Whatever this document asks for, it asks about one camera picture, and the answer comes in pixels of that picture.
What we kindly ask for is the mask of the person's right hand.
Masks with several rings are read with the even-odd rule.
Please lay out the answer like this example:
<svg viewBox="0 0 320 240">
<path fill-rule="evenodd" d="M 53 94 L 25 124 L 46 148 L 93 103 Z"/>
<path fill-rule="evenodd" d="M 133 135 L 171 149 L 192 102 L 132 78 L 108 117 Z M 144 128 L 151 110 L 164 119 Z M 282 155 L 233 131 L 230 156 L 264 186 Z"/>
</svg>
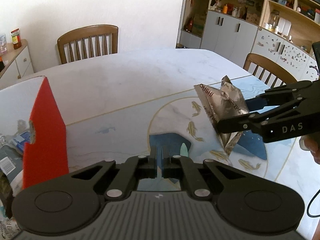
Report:
<svg viewBox="0 0 320 240">
<path fill-rule="evenodd" d="M 299 140 L 300 148 L 304 151 L 309 151 L 313 156 L 314 161 L 320 164 L 319 156 L 319 144 L 317 141 L 312 139 L 309 135 L 304 135 Z"/>
</svg>

